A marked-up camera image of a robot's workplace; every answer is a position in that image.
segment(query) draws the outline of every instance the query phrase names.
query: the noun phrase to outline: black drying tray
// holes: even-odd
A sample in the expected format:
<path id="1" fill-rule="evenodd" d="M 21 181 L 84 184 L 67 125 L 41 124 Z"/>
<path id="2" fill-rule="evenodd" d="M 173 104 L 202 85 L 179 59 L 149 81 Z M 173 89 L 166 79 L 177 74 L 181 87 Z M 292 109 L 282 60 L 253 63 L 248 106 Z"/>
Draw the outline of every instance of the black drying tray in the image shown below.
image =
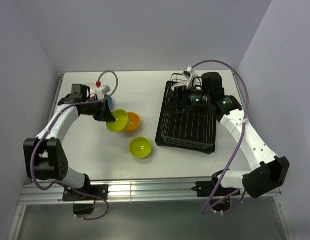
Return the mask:
<path id="1" fill-rule="evenodd" d="M 173 114 L 163 111 L 172 96 L 171 86 L 176 81 L 167 81 L 156 133 L 158 146 L 194 150 L 206 154 L 215 151 L 216 119 L 203 109 Z"/>

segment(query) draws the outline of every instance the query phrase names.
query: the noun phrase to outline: cable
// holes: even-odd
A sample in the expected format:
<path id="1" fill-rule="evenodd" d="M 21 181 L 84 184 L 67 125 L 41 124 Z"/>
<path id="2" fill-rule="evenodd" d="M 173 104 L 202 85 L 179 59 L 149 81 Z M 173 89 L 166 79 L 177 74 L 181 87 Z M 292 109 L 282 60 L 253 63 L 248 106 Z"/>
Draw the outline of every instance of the cable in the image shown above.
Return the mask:
<path id="1" fill-rule="evenodd" d="M 63 114 L 64 111 L 66 111 L 66 110 L 69 109 L 69 108 L 72 108 L 72 107 L 75 107 L 75 106 L 79 106 L 79 105 L 87 105 L 87 104 L 101 103 L 103 100 L 109 98 L 112 94 L 115 93 L 115 91 L 117 90 L 117 87 L 118 87 L 118 77 L 117 77 L 117 75 L 115 74 L 115 72 L 110 71 L 110 70 L 104 71 L 103 73 L 100 74 L 100 76 L 99 76 L 97 82 L 100 82 L 101 77 L 102 77 L 105 73 L 112 73 L 112 74 L 115 76 L 116 85 L 115 85 L 114 90 L 113 90 L 109 95 L 107 95 L 105 98 L 103 98 L 103 99 L 96 100 L 96 101 L 77 102 L 77 103 L 70 104 L 70 105 L 64 107 L 64 108 L 55 116 L 55 118 L 52 120 L 51 124 L 48 126 L 48 128 L 46 129 L 46 132 L 44 133 L 44 135 L 42 136 L 42 138 L 38 141 L 38 143 L 37 143 L 36 146 L 34 147 L 34 150 L 33 150 L 32 154 L 31 154 L 31 158 L 30 158 L 30 173 L 31 173 L 31 178 L 32 178 L 32 180 L 34 181 L 35 185 L 36 185 L 39 189 L 41 189 L 41 190 L 48 190 L 53 184 L 57 183 L 57 184 L 63 186 L 64 188 L 70 188 L 71 190 L 73 190 L 73 191 L 76 192 L 77 194 L 84 195 L 84 196 L 91 197 L 91 198 L 96 198 L 96 199 L 102 200 L 102 201 L 104 201 L 104 202 L 106 203 L 107 209 L 105 210 L 105 212 L 104 212 L 102 215 L 100 215 L 100 216 L 98 216 L 98 217 L 92 217 L 92 218 L 77 216 L 78 218 L 80 218 L 80 219 L 82 219 L 82 220 L 96 220 L 96 219 L 102 218 L 104 215 L 106 215 L 106 213 L 107 213 L 108 210 L 109 210 L 109 204 L 108 204 L 108 202 L 107 202 L 105 199 L 103 199 L 102 197 L 97 197 L 97 196 L 93 196 L 93 195 L 90 195 L 90 194 L 87 194 L 87 193 L 84 193 L 84 192 L 80 192 L 80 191 L 78 191 L 78 190 L 72 188 L 71 186 L 68 186 L 68 185 L 66 185 L 66 184 L 60 183 L 60 182 L 58 182 L 58 181 L 53 181 L 53 182 L 50 183 L 48 186 L 41 186 L 41 185 L 39 184 L 39 182 L 37 181 L 36 176 L 35 176 L 34 163 L 35 163 L 36 152 L 38 151 L 38 148 L 39 148 L 40 144 L 43 142 L 44 139 L 46 139 L 47 135 L 49 134 L 49 132 L 51 131 L 51 129 L 53 128 L 53 126 L 55 125 L 55 123 L 57 122 L 57 120 L 58 120 L 59 117 Z"/>
<path id="2" fill-rule="evenodd" d="M 249 97 L 248 97 L 247 87 L 246 87 L 246 84 L 245 84 L 243 78 L 240 76 L 240 74 L 239 74 L 232 66 L 228 65 L 227 63 L 225 63 L 225 62 L 223 62 L 223 61 L 214 60 L 214 59 L 208 59 L 208 60 L 200 61 L 200 62 L 194 64 L 191 68 L 193 69 L 193 68 L 197 67 L 197 66 L 200 65 L 200 64 L 209 63 L 209 62 L 214 62 L 214 63 L 223 64 L 224 66 L 226 66 L 226 67 L 228 67 L 230 70 L 232 70 L 232 71 L 234 72 L 234 74 L 239 78 L 239 80 L 240 80 L 240 82 L 241 82 L 241 84 L 242 84 L 242 86 L 243 86 L 243 88 L 244 88 L 245 97 L 246 97 L 246 108 L 245 108 L 245 110 L 244 110 L 244 117 L 243 117 L 243 119 L 247 118 L 247 112 L 248 112 L 248 106 L 249 106 Z M 207 211 L 209 211 L 209 210 L 212 208 L 212 206 L 213 206 L 214 204 L 218 204 L 219 202 L 222 201 L 222 200 L 219 200 L 219 201 L 216 201 L 214 204 L 210 205 L 210 201 L 211 201 L 212 198 L 214 197 L 214 195 L 215 195 L 215 193 L 216 193 L 216 191 L 217 191 L 217 189 L 218 189 L 218 187 L 219 187 L 219 185 L 220 185 L 220 183 L 221 183 L 221 180 L 222 180 L 223 177 L 225 176 L 226 171 L 228 170 L 228 168 L 229 168 L 231 162 L 234 160 L 234 158 L 235 158 L 235 156 L 236 156 L 236 154 L 237 154 L 237 152 L 238 152 L 238 150 L 239 150 L 239 148 L 240 148 L 240 145 L 241 145 L 241 143 L 242 143 L 242 141 L 243 141 L 243 138 L 244 138 L 244 134 L 245 134 L 245 122 L 243 122 L 243 124 L 242 124 L 242 127 L 241 127 L 241 134 L 240 134 L 239 141 L 238 141 L 238 143 L 237 143 L 237 145 L 236 145 L 236 148 L 235 148 L 233 154 L 231 155 L 230 159 L 228 160 L 228 162 L 227 162 L 227 164 L 226 164 L 226 166 L 225 166 L 223 172 L 220 174 L 220 177 L 219 177 L 219 179 L 218 179 L 218 181 L 217 181 L 217 183 L 216 183 L 216 185 L 215 185 L 213 191 L 211 192 L 211 194 L 210 194 L 208 200 L 207 200 L 206 203 L 204 204 L 204 206 L 203 206 L 203 208 L 202 208 L 202 210 L 201 210 L 201 214 L 205 214 Z M 232 210 L 235 209 L 238 205 L 239 205 L 239 204 L 236 204 L 232 209 L 228 210 L 227 212 L 232 211 Z"/>

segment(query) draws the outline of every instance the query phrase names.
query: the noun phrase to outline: white tabletop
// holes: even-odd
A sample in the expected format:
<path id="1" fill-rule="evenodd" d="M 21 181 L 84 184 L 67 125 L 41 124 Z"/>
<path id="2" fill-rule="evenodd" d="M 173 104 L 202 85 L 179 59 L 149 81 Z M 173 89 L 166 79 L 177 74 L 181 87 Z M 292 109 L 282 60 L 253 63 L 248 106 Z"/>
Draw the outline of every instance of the white tabletop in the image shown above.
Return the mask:
<path id="1" fill-rule="evenodd" d="M 63 148 L 69 166 L 86 173 L 93 180 L 148 179 L 210 176 L 223 169 L 229 160 L 236 142 L 219 123 L 216 130 L 215 152 L 205 154 L 192 150 L 157 146 L 156 130 L 163 100 L 165 83 L 173 73 L 181 71 L 119 71 L 117 91 L 113 95 L 114 109 L 135 112 L 141 118 L 141 126 L 134 133 L 110 132 L 105 122 L 93 120 L 92 116 L 81 115 L 70 127 Z M 225 94 L 238 100 L 238 90 L 229 70 L 199 70 L 219 72 Z M 58 95 L 58 100 L 71 92 L 72 84 L 95 83 L 100 72 L 67 72 Z M 111 73 L 101 79 L 102 84 L 115 86 Z M 148 138 L 152 153 L 146 159 L 130 155 L 129 142 L 137 136 Z M 247 160 L 239 151 L 232 170 L 248 170 Z"/>

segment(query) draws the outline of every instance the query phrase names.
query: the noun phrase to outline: yellow-green bowl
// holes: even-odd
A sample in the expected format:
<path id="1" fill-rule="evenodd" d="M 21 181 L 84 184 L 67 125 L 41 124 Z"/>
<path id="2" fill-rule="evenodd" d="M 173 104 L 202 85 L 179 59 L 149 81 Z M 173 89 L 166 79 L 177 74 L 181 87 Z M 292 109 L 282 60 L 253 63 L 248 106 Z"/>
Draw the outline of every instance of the yellow-green bowl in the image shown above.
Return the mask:
<path id="1" fill-rule="evenodd" d="M 136 158 L 145 158 L 151 152 L 151 142 L 145 137 L 136 137 L 129 143 L 129 152 Z"/>
<path id="2" fill-rule="evenodd" d="M 108 130 L 112 132 L 124 131 L 129 126 L 128 114 L 122 109 L 114 110 L 111 113 L 116 121 L 106 122 Z"/>

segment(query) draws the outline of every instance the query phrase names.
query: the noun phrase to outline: metal frame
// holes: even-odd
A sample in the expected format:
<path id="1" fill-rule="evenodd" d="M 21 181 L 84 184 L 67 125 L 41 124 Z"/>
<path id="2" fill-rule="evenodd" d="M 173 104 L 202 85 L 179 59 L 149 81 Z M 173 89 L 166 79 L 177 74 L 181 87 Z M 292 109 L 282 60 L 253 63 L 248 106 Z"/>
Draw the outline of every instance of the metal frame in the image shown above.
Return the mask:
<path id="1" fill-rule="evenodd" d="M 54 103 L 50 112 L 52 117 L 58 100 L 59 90 L 62 84 L 64 74 L 60 74 Z M 233 74 L 235 84 L 237 86 L 239 97 L 243 104 L 243 98 L 238 88 L 238 83 Z M 210 177 L 186 177 L 186 178 L 164 178 L 164 179 L 128 179 L 128 180 L 103 180 L 92 181 L 92 184 L 108 184 L 109 193 L 107 201 L 113 202 L 139 202 L 139 201 L 172 201 L 172 200 L 198 200 L 196 192 L 191 190 L 195 186 L 196 181 L 206 181 Z M 27 205 L 46 205 L 46 204 L 73 204 L 73 203 L 92 203 L 93 201 L 76 201 L 63 202 L 64 188 L 56 185 L 52 186 L 47 191 L 38 189 L 34 184 L 25 184 L 21 191 L 20 199 L 17 205 L 15 217 L 13 219 L 8 239 L 16 240 L 23 221 L 23 216 Z M 288 214 L 282 203 L 280 189 L 275 189 L 262 197 L 273 197 L 276 209 L 281 221 L 285 237 L 288 240 L 294 240 L 295 236 L 289 222 Z"/>

